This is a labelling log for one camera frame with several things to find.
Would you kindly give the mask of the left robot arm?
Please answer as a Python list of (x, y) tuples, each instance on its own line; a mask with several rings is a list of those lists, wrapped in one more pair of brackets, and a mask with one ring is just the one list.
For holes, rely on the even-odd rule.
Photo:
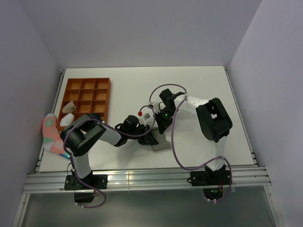
[(140, 124), (139, 119), (133, 115), (129, 115), (114, 128), (103, 123), (96, 114), (90, 113), (66, 126), (61, 131), (60, 138), (63, 140), (64, 150), (71, 155), (75, 183), (82, 189), (96, 185), (88, 152), (98, 140), (114, 147), (120, 147), (128, 140), (137, 140), (143, 146), (158, 145), (159, 142), (151, 130), (150, 126)]

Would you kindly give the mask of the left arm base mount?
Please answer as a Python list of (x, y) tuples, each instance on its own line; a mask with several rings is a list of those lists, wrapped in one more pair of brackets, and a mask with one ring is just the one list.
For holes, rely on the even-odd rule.
[[(74, 174), (67, 175), (64, 184), (65, 191), (74, 192), (76, 206), (84, 209), (98, 208), (106, 203), (107, 196), (102, 191), (107, 188), (107, 175), (89, 174), (84, 179), (77, 178)], [(90, 205), (96, 195), (103, 196), (103, 201), (97, 205)]]

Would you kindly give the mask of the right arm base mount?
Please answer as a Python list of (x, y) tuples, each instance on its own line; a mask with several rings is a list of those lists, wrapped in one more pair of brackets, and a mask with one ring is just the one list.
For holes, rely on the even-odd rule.
[(203, 194), (208, 200), (217, 201), (224, 196), (224, 186), (229, 186), (230, 189), (232, 173), (226, 169), (225, 164), (215, 171), (206, 166), (204, 171), (190, 172), (187, 182), (193, 187), (210, 186), (211, 188), (203, 189)]

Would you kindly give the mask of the grey striped sock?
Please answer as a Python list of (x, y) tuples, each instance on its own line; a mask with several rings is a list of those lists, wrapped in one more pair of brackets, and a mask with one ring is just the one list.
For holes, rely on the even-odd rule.
[(152, 129), (151, 134), (158, 143), (156, 145), (151, 146), (151, 150), (153, 152), (160, 152), (171, 149), (171, 143), (166, 139), (165, 134), (160, 134), (158, 128)]

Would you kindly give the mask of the dark blue patterned sock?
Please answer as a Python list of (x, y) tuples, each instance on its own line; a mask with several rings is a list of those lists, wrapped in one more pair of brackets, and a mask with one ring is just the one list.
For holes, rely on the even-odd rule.
[(91, 116), (94, 119), (97, 119), (98, 121), (103, 121), (102, 118), (100, 117), (100, 115), (98, 113), (92, 113)]

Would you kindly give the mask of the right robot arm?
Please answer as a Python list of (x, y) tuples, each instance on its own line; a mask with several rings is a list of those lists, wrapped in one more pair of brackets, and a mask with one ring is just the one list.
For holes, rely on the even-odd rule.
[[(163, 134), (168, 127), (171, 128), (171, 148), (177, 164), (188, 171), (195, 171), (205, 167), (205, 180), (209, 184), (216, 184), (222, 177), (221, 170), (230, 166), (224, 157), (227, 136), (232, 128), (232, 121), (219, 98), (199, 99), (188, 96), (185, 92), (173, 94), (169, 89), (163, 90), (159, 95), (165, 107), (158, 108), (155, 121), (159, 133)], [(174, 146), (174, 127), (179, 110), (194, 114), (198, 118), (202, 134), (210, 142), (211, 148), (207, 153), (208, 160), (197, 167), (185, 167), (179, 161)]]

